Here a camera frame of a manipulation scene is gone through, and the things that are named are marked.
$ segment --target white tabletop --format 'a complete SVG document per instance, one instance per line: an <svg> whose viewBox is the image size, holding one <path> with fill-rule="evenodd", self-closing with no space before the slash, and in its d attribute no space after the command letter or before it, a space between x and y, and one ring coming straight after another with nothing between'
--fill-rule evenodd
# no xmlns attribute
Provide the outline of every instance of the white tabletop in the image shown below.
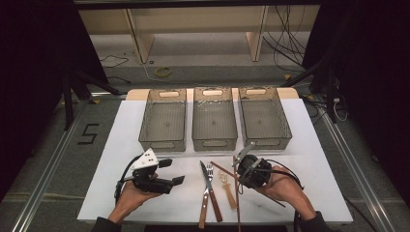
<svg viewBox="0 0 410 232"><path fill-rule="evenodd" d="M321 211L329 223L349 223L353 221L343 200L332 170L326 160L319 140L308 117L302 100L281 100L293 138L284 151L251 151L250 154L264 159L276 160L295 172L305 186L305 193L313 207ZM238 141L234 152L197 153L191 140L192 100L188 99L187 108L187 150L184 153L156 154L159 159L171 157L172 165L160 168L160 178L171 180L185 175L182 185L172 189L170 194L144 203L126 220L148 224L193 224L198 223L202 194L205 189L204 178L199 161L213 161L228 170L232 156L243 148L238 105L235 101L235 113L238 128ZM143 153L138 142L139 131L144 114L145 101L123 101L118 110L94 179L88 189L78 219L95 221L97 217L107 218L114 208L114 190L127 164ZM227 197L221 187L217 174L213 181L216 198L220 204L223 222L237 222L237 213L229 207ZM228 178L234 193L233 178ZM241 223L246 224L284 224L293 221L294 210L286 205L282 208L277 203L244 187L244 194L239 197ZM209 203L206 222L215 222L212 204Z"/></svg>

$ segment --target person's left hand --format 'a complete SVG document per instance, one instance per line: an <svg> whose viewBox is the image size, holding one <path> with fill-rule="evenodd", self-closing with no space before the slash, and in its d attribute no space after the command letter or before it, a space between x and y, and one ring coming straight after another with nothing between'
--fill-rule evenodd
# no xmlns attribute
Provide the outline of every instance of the person's left hand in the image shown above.
<svg viewBox="0 0 410 232"><path fill-rule="evenodd" d="M140 207L145 201L160 195L161 193L142 191L128 181L125 183L123 192L108 219L114 223L121 223L126 216Z"/></svg>

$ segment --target human hand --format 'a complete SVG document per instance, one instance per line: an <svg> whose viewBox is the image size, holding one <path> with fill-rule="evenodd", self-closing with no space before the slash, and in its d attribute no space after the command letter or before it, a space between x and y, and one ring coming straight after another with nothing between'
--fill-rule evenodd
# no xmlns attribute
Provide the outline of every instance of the human hand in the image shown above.
<svg viewBox="0 0 410 232"><path fill-rule="evenodd" d="M287 173L289 172L286 168L277 165L272 169ZM308 197L304 194L295 180L289 176L272 173L269 182L263 187L256 188L255 190L276 200L286 201L295 208L303 220L316 217L316 213L308 200Z"/></svg>
<svg viewBox="0 0 410 232"><path fill-rule="evenodd" d="M126 216L140 207L145 201L160 195L161 193L142 191L128 181L125 183L123 192L108 219L114 223L121 223Z"/></svg>

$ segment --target black object on floor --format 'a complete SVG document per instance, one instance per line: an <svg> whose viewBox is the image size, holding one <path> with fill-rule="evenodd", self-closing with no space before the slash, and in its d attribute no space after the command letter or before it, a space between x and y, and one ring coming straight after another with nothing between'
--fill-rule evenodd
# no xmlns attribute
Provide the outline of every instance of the black object on floor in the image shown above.
<svg viewBox="0 0 410 232"><path fill-rule="evenodd" d="M238 232L237 225L206 225L199 229L197 225L146 225L144 232ZM243 232L270 231L287 232L284 225L242 225Z"/></svg>

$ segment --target plastic bin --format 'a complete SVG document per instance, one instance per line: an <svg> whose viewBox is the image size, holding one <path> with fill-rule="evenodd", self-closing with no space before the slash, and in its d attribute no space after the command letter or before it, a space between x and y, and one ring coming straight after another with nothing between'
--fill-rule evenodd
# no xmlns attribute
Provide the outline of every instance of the plastic bin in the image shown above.
<svg viewBox="0 0 410 232"><path fill-rule="evenodd" d="M237 140L238 131L231 88L195 88L192 119L193 149L234 151Z"/></svg>
<svg viewBox="0 0 410 232"><path fill-rule="evenodd" d="M144 151L184 152L186 115L186 89L150 90L138 138Z"/></svg>
<svg viewBox="0 0 410 232"><path fill-rule="evenodd" d="M254 142L254 150L284 150L292 132L277 88L239 88L239 98L244 147Z"/></svg>

